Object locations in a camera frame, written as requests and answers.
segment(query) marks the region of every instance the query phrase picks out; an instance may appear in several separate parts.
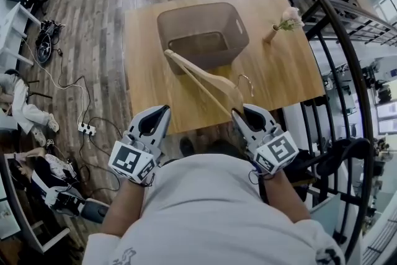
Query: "wooden vase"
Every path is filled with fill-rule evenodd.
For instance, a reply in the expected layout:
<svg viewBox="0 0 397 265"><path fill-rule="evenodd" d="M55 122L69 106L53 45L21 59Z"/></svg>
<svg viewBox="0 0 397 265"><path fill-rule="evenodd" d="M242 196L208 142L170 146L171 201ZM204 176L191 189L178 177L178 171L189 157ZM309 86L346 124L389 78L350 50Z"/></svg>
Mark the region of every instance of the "wooden vase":
<svg viewBox="0 0 397 265"><path fill-rule="evenodd" d="M262 39L264 42L266 43L270 43L274 36L277 34L278 30L277 30L277 26L274 24L272 25L272 28L269 30L269 32L267 33L267 35L265 35Z"/></svg>

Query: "flower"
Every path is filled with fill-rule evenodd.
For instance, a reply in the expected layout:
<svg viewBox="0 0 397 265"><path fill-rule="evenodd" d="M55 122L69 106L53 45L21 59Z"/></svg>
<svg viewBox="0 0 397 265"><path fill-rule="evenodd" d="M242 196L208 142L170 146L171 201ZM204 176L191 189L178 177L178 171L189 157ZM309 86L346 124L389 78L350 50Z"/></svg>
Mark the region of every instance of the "flower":
<svg viewBox="0 0 397 265"><path fill-rule="evenodd" d="M297 27L303 27L305 24L302 22L299 16L299 9L295 7L288 7L284 10L280 24L277 26L277 30L293 30Z"/></svg>

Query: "wooden hanger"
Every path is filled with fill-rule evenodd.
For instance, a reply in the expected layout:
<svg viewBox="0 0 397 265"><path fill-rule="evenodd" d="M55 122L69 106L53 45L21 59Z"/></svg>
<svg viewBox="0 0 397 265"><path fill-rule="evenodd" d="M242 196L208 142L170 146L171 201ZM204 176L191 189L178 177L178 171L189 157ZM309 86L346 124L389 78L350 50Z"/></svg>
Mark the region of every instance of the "wooden hanger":
<svg viewBox="0 0 397 265"><path fill-rule="evenodd" d="M203 69L200 69L197 65L193 64L192 62L186 60L179 54L173 52L172 50L164 51L164 54L171 58L178 66L196 83L200 89L202 89L210 99L212 99L215 104L228 116L231 116L231 111L227 110L217 99L214 95L210 93L208 89L205 88L203 84L192 74L194 73L199 78L202 78L209 82L210 84L214 85L217 89L224 92L229 100L231 101L231 108L236 109L240 112L240 114L244 113L243 110L243 95L241 94L240 90L238 89L237 85L226 79L222 76L210 74Z"/></svg>

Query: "hanger hook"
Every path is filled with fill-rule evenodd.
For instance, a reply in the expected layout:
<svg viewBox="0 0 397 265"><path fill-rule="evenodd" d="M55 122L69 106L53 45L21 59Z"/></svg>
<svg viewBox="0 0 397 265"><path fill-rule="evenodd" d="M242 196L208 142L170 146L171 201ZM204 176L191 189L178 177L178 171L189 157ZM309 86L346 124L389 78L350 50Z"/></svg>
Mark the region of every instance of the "hanger hook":
<svg viewBox="0 0 397 265"><path fill-rule="evenodd" d="M246 76L244 74L239 74L238 79L237 79L236 87L238 87L238 84L240 84L240 77L241 76L247 79L249 85L251 86L251 97L254 97L254 86L252 85L251 80L248 78L248 76Z"/></svg>

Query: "power strip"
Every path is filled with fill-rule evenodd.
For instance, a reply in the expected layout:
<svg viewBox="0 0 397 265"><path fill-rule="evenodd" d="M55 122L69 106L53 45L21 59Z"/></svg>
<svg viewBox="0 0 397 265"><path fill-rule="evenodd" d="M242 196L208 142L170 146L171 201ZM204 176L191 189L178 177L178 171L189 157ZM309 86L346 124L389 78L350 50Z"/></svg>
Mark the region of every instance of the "power strip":
<svg viewBox="0 0 397 265"><path fill-rule="evenodd" d="M86 133L87 135L90 135L90 136L94 136L95 133L97 132L97 130L94 126L92 126L92 125L88 126L87 124L84 124L81 122L79 123L78 129L79 129L79 132Z"/></svg>

